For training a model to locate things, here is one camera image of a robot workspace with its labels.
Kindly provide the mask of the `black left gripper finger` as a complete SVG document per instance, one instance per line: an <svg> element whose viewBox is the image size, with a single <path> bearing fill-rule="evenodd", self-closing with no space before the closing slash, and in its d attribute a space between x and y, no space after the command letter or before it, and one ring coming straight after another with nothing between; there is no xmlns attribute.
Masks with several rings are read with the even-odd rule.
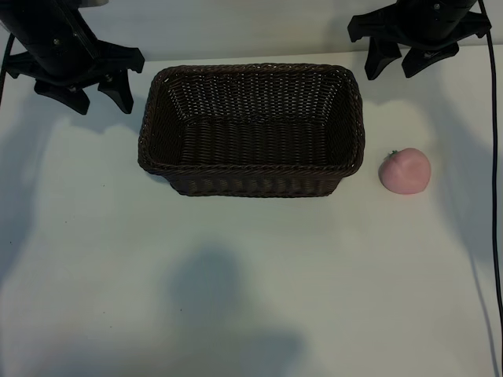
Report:
<svg viewBox="0 0 503 377"><path fill-rule="evenodd" d="M84 91L86 87L88 85L81 82L36 79L34 90L38 95L54 99L80 115L86 115L90 106L90 99Z"/></svg>
<svg viewBox="0 0 503 377"><path fill-rule="evenodd" d="M127 71L107 74L99 82L97 90L111 98L123 113L132 112L134 99L130 91Z"/></svg>

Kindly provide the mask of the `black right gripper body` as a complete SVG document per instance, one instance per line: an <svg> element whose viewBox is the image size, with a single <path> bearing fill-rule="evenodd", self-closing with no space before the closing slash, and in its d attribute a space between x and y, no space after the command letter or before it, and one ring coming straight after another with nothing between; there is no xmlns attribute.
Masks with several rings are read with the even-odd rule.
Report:
<svg viewBox="0 0 503 377"><path fill-rule="evenodd" d="M474 1L397 1L351 18L352 42L370 37L424 50L438 50L491 29L488 16L474 13Z"/></svg>

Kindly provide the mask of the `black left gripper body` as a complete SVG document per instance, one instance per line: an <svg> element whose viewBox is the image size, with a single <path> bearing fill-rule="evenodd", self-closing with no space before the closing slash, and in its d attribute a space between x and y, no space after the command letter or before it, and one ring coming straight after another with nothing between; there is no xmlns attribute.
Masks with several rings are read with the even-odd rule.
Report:
<svg viewBox="0 0 503 377"><path fill-rule="evenodd" d="M2 1L1 23L26 49L8 55L13 77L88 82L117 71L142 72L138 48L97 39L79 12L78 1Z"/></svg>

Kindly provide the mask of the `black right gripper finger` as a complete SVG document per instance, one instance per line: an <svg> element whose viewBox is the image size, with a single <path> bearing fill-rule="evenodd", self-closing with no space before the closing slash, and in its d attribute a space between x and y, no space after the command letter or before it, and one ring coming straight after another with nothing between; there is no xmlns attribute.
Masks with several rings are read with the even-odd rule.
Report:
<svg viewBox="0 0 503 377"><path fill-rule="evenodd" d="M367 79L376 79L390 63L401 57L402 54L397 43L371 37L365 62Z"/></svg>
<svg viewBox="0 0 503 377"><path fill-rule="evenodd" d="M454 57L458 52L459 45L456 42L435 51L411 48L402 61L405 77L411 78L441 60Z"/></svg>

